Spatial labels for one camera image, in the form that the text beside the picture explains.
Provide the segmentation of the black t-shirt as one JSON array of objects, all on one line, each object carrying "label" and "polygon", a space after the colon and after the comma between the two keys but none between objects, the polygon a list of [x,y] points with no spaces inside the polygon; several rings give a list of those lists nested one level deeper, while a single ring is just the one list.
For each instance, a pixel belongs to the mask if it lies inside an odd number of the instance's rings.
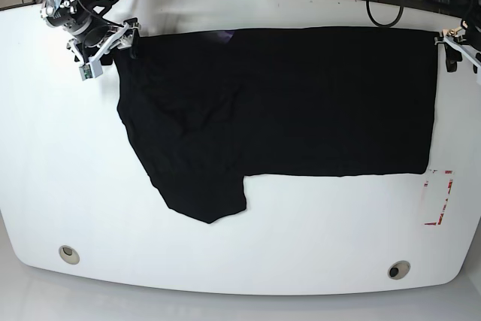
[{"label": "black t-shirt", "polygon": [[244,211],[244,178],[422,174],[435,32],[238,29],[141,38],[113,53],[117,112],[167,207],[203,223]]}]

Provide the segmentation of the red tape marking rectangle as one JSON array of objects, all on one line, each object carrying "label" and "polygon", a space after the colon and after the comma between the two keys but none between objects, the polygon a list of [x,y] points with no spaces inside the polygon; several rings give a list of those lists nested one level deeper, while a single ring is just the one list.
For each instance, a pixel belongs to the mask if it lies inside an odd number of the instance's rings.
[{"label": "red tape marking rectangle", "polygon": [[446,212],[454,171],[429,169],[422,190],[420,220],[424,226],[439,226]]}]

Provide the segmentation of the left table grommet hole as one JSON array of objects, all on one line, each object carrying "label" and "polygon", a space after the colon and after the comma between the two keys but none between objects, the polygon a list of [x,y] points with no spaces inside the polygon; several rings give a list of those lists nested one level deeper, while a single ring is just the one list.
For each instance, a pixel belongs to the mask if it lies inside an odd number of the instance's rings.
[{"label": "left table grommet hole", "polygon": [[80,256],[78,252],[69,246],[61,246],[59,248],[59,256],[69,265],[77,265],[80,262]]}]

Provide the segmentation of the table grommet hole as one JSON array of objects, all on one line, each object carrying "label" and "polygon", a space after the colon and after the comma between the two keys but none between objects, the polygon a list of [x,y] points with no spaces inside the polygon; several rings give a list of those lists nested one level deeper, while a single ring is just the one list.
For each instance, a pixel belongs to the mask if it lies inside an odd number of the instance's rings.
[{"label": "table grommet hole", "polygon": [[400,280],[410,272],[410,263],[405,260],[398,261],[388,269],[388,276],[392,280]]},{"label": "table grommet hole", "polygon": [[77,265],[80,262],[80,256],[78,252],[69,246],[61,246],[59,248],[59,256],[69,265]]}]

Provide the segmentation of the right table grommet hole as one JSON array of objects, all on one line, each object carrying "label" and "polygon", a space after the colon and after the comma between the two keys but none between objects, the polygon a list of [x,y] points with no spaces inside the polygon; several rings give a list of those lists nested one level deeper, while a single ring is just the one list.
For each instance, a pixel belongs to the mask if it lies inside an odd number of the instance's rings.
[{"label": "right table grommet hole", "polygon": [[410,272],[410,263],[405,260],[398,261],[388,269],[388,276],[392,280],[400,280]]}]

